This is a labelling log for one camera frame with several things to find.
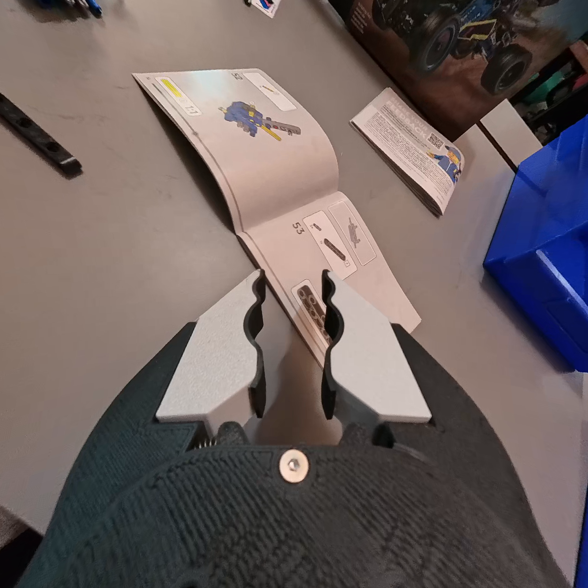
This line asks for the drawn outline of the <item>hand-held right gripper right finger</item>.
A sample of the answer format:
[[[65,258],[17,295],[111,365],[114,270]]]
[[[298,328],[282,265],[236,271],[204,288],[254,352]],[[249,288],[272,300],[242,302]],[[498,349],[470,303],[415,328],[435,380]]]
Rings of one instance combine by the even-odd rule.
[[[320,401],[327,420],[374,434],[385,423],[429,424],[432,412],[408,363],[397,325],[331,270],[321,276],[327,345]]]

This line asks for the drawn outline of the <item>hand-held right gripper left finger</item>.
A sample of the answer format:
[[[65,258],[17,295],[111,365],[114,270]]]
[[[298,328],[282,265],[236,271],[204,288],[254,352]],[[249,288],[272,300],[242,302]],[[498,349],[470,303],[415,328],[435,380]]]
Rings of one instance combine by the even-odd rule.
[[[253,271],[197,319],[155,417],[203,423],[209,437],[227,422],[245,425],[266,408],[263,329],[266,279]]]

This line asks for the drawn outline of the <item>black toy beam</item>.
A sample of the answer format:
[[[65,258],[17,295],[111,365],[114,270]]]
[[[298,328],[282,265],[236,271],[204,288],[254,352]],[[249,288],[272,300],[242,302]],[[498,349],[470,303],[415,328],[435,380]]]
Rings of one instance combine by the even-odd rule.
[[[63,175],[73,178],[82,173],[80,161],[4,94],[1,94],[1,119]]]

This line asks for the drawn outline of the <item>toy set box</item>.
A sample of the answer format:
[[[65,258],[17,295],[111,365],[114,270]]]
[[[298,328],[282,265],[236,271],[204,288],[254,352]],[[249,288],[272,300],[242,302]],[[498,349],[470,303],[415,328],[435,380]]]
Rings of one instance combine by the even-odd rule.
[[[456,139],[587,32],[587,1],[329,1],[433,126]]]

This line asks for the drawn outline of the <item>blue plastic bin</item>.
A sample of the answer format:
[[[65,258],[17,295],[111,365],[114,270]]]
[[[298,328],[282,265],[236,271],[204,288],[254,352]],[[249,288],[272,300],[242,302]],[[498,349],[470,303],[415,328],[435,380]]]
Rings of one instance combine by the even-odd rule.
[[[587,117],[519,165],[483,267],[587,373]]]

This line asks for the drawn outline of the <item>open instruction booklet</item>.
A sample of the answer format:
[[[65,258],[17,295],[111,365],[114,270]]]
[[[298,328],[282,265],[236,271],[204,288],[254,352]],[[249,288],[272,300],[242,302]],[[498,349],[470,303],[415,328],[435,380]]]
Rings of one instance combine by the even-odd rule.
[[[333,271],[409,333],[421,318],[367,224],[339,190],[336,154],[307,110],[259,69],[134,73],[224,196],[234,232],[324,364],[322,272]]]

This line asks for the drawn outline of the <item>thick printed leaflet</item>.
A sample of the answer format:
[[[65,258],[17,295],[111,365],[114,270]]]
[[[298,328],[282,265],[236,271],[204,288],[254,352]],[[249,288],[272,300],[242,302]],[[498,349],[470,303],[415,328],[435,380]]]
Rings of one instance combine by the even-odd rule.
[[[349,124],[437,218],[444,215],[465,168],[465,156],[391,88]]]

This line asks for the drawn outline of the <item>pile of loose toy pieces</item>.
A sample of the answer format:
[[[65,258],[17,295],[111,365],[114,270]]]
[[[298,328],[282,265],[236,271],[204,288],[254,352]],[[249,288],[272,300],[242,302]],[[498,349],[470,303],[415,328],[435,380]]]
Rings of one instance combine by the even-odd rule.
[[[102,8],[98,1],[33,1],[33,3],[44,10],[71,9],[84,15],[102,17]]]

